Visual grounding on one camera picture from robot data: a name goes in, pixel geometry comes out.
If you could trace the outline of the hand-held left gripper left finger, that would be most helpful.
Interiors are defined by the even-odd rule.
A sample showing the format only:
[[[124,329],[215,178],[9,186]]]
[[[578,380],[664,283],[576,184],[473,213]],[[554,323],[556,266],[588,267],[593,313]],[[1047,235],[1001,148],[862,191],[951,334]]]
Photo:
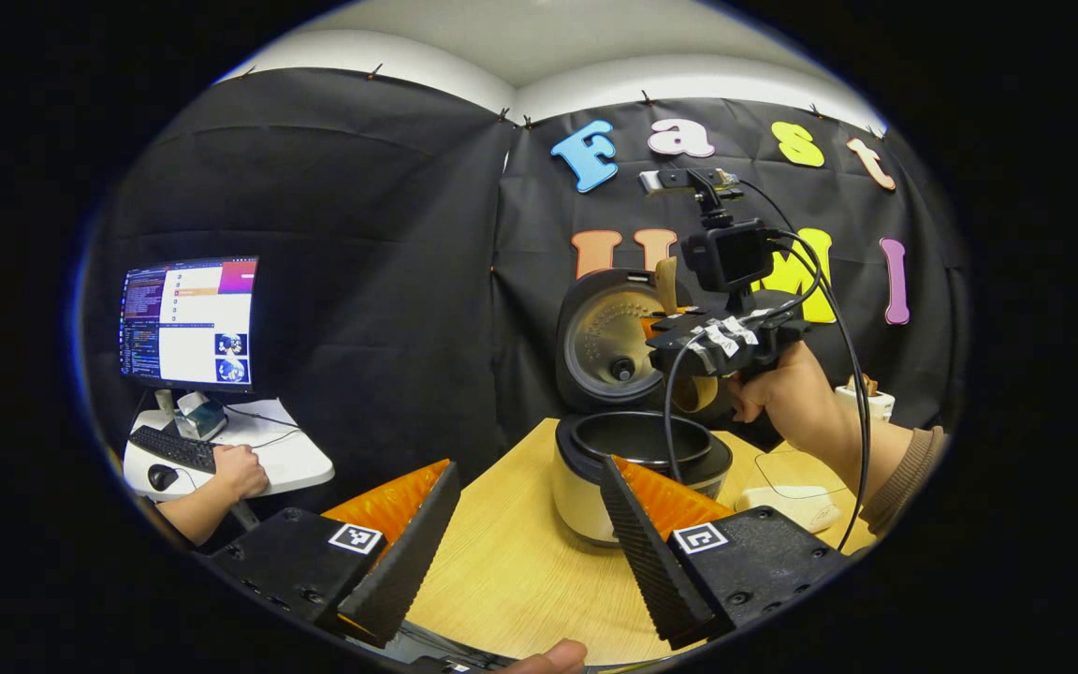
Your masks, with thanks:
[[[284,508],[207,559],[298,623],[384,648],[405,622],[459,499],[458,466],[445,458],[322,515]]]

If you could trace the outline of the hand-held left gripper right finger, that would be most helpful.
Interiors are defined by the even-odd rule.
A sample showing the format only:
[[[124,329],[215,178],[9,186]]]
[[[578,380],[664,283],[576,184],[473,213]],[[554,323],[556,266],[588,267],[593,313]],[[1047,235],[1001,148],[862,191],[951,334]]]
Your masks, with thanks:
[[[751,632],[848,566],[771,506],[735,512],[620,456],[602,498],[659,639],[679,650]]]

